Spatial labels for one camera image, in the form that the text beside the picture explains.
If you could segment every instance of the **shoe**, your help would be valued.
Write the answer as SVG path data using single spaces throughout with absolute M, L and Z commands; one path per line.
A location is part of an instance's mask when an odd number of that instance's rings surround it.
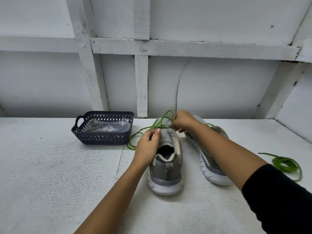
M 164 118 L 157 155 L 150 164 L 149 186 L 156 194 L 173 195 L 183 186 L 182 149 L 177 133 L 170 128 L 171 121 Z
M 207 125 L 207 123 L 199 116 L 193 115 L 198 121 Z M 212 129 L 220 133 L 223 137 L 229 138 L 225 131 L 219 126 L 213 126 Z M 191 132 L 185 132 L 187 140 L 189 140 L 199 151 L 200 164 L 202 167 L 202 173 L 211 182 L 218 185 L 229 186 L 232 185 L 232 181 L 226 176 L 226 174 L 221 170 L 216 161 L 209 155 L 205 147 L 200 143 L 195 134 Z

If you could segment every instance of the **coiled green shoelace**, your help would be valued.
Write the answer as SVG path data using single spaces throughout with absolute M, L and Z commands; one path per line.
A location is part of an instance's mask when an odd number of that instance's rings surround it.
M 166 117 L 166 115 L 167 115 L 169 112 L 171 112 L 171 118 Z M 167 118 L 167 119 L 169 119 L 170 121 L 172 121 L 172 120 L 173 120 L 173 117 L 174 117 L 173 111 L 168 110 L 168 111 L 162 116 L 161 120 L 160 120 L 157 124 L 156 124 L 156 122 L 157 122 L 158 119 L 156 119 L 156 121 L 154 121 L 154 123 L 153 123 L 152 126 L 144 127 L 144 128 L 142 128 L 142 129 L 140 129 L 138 132 L 136 132 L 136 133 L 134 133 L 133 135 L 131 135 L 130 138 L 129 138 L 129 141 L 128 141 L 128 143 L 127 143 L 128 149 L 135 150 L 136 146 L 131 144 L 131 140 L 132 140 L 133 137 L 135 137 L 137 134 L 143 134 L 143 133 L 141 132 L 142 130 L 145 130 L 145 129 L 155 129 L 155 128 L 165 129 L 165 128 L 167 128 L 167 126 L 162 126 L 162 121 L 163 121 L 163 119 L 164 119 L 164 118 Z
M 302 170 L 300 165 L 290 157 L 280 157 L 271 153 L 258 153 L 258 154 L 266 154 L 273 156 L 275 158 L 272 159 L 273 166 L 275 166 L 278 170 L 284 173 L 293 173 L 299 169 L 299 179 L 293 180 L 295 182 L 299 182 L 302 179 Z

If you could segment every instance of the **basket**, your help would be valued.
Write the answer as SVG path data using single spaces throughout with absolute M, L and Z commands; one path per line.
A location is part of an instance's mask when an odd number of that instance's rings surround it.
M 84 144 L 103 144 L 103 145 L 117 145 L 126 144 L 129 140 L 132 123 L 133 112 L 122 111 L 90 111 L 83 116 L 76 118 L 75 125 L 72 128 L 72 133 Z M 83 123 L 78 127 L 78 120 L 83 118 Z M 130 129 L 126 132 L 84 132 L 84 128 L 91 119 L 98 119 L 99 121 L 111 122 L 122 121 L 123 118 L 129 119 Z

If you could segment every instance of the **table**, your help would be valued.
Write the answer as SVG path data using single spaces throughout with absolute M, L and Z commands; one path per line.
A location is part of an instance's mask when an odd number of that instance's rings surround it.
M 154 120 L 134 119 L 133 133 Z M 294 158 L 303 171 L 299 184 L 312 191 L 310 143 L 274 120 L 206 121 L 254 153 Z M 134 151 L 126 145 L 84 145 L 71 132 L 74 123 L 74 118 L 0 118 L 1 233 L 74 232 L 130 165 Z M 197 150 L 178 135 L 184 187 L 169 197 L 154 194 L 146 171 L 120 233 L 264 233 L 241 192 L 206 180 Z

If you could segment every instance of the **shoe sole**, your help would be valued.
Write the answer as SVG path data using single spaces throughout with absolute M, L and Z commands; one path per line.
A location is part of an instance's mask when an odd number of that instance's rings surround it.
M 151 190 L 159 195 L 174 195 L 182 189 L 183 183 L 184 183 L 183 178 L 182 178 L 181 181 L 176 185 L 161 186 L 151 180 L 150 174 L 148 174 L 148 181 L 149 181 L 149 186 Z
M 232 185 L 232 181 L 227 177 L 227 176 L 221 176 L 219 174 L 211 172 L 207 167 L 204 162 L 204 154 L 202 150 L 199 148 L 199 146 L 195 143 L 195 141 L 190 138 L 189 136 L 185 135 L 186 139 L 191 142 L 191 144 L 199 151 L 199 156 L 200 156 L 200 165 L 202 167 L 202 173 L 204 174 L 204 177 L 211 181 L 212 183 L 222 185 L 222 186 L 230 186 Z

